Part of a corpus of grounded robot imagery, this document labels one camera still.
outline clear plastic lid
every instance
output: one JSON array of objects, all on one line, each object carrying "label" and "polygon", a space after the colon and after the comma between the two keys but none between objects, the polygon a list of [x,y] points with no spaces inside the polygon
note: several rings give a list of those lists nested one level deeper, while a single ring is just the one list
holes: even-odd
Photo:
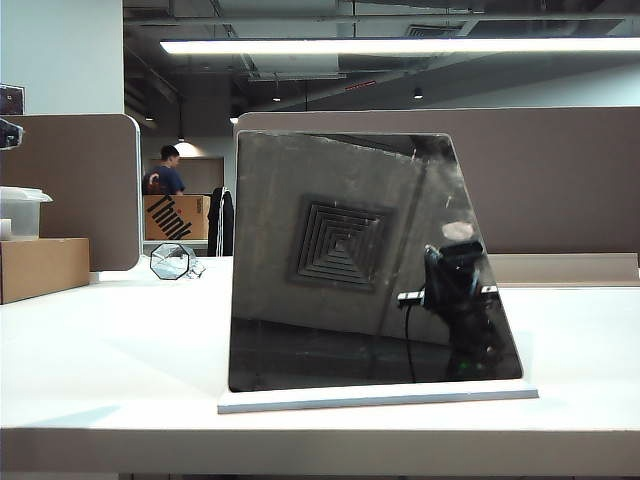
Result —
[{"label": "clear plastic lid", "polygon": [[24,187],[0,187],[0,201],[52,202],[53,199],[42,190]]}]

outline plastic container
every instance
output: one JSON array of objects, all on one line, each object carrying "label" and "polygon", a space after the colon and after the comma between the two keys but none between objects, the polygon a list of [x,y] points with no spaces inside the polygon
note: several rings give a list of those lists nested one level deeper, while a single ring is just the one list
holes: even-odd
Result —
[{"label": "plastic container", "polygon": [[40,238],[40,204],[51,201],[36,188],[0,187],[0,240]]}]

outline black screen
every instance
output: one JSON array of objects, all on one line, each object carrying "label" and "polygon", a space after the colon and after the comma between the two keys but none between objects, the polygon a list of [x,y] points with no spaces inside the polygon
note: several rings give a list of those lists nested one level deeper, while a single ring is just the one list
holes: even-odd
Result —
[{"label": "black screen", "polygon": [[239,134],[232,391],[521,377],[448,136]]}]

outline white stand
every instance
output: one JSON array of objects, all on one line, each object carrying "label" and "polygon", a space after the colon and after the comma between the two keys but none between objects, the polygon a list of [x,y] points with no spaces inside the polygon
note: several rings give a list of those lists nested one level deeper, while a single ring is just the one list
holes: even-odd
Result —
[{"label": "white stand", "polygon": [[518,398],[538,398],[538,390],[523,380],[483,380],[226,392],[218,413]]}]

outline person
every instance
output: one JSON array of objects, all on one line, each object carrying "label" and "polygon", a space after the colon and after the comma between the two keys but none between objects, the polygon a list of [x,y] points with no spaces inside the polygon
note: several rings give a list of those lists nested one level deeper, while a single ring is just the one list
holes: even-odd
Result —
[{"label": "person", "polygon": [[180,163],[180,152],[173,145],[160,149],[160,165],[147,172],[142,179],[143,195],[184,195],[185,186],[176,167]]}]

